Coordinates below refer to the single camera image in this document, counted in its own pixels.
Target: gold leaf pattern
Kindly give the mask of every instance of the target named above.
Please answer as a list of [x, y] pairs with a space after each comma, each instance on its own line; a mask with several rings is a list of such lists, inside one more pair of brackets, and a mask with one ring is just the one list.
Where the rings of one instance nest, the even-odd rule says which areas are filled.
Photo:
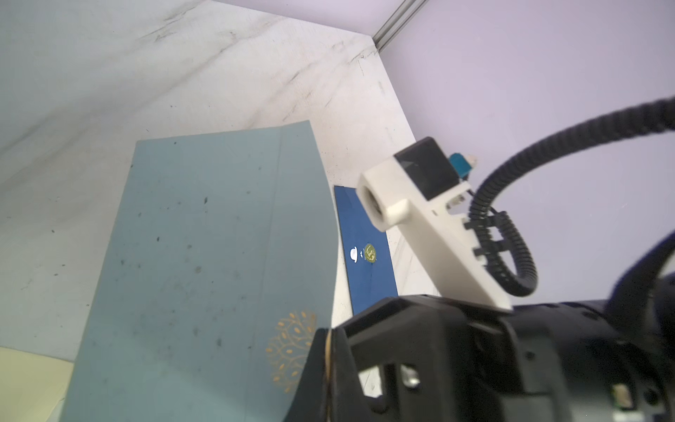
[[316, 326], [316, 315], [303, 311], [289, 313], [275, 327], [278, 334], [269, 340], [265, 352], [272, 366], [272, 382], [284, 392], [291, 392], [300, 381]]

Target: screw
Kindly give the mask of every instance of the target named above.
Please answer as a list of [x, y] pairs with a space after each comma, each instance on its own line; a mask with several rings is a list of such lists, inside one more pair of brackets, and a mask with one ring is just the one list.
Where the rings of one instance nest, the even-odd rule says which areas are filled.
[[410, 390], [414, 390], [420, 385], [420, 375], [410, 365], [401, 365], [401, 380], [403, 381], [403, 385]]

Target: lavender wall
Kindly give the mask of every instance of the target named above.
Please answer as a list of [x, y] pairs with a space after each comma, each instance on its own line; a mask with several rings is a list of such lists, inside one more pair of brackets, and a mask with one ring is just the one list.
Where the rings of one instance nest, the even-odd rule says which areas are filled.
[[[527, 145], [601, 113], [675, 94], [669, 0], [429, 0], [382, 52], [417, 138], [479, 158], [472, 184]], [[675, 228], [675, 135], [549, 164], [495, 206], [540, 273], [516, 302], [603, 298]]]
[[403, 0], [218, 0], [370, 36], [384, 25]]

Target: light blue folder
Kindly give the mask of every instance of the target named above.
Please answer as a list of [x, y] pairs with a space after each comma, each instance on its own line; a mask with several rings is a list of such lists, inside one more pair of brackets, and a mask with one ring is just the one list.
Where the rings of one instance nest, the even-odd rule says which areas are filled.
[[309, 122], [141, 141], [121, 201], [61, 420], [281, 421], [338, 255]]

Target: beige surface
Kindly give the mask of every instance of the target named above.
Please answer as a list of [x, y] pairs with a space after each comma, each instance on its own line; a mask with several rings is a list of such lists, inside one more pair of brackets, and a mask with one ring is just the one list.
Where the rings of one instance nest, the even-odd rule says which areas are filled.
[[70, 362], [0, 347], [0, 421], [45, 422], [72, 371]]

